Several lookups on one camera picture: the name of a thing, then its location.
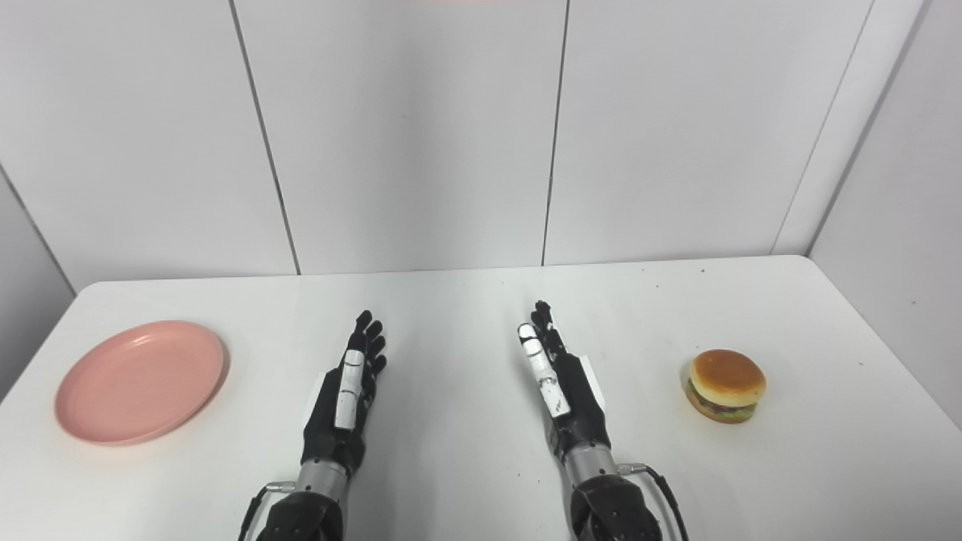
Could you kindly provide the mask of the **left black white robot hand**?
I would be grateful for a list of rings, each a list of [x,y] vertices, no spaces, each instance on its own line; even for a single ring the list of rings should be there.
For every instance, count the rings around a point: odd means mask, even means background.
[[[324,374],[303,430],[300,463],[329,462],[354,475],[365,457],[365,425],[387,366],[383,324],[371,311],[357,316],[339,363]]]

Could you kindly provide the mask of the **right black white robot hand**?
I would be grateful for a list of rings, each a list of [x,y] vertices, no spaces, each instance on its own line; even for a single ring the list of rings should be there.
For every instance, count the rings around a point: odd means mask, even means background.
[[[589,363],[568,350],[551,306],[540,299],[516,329],[549,414],[549,446],[560,462],[583,446],[611,448],[604,396]]]

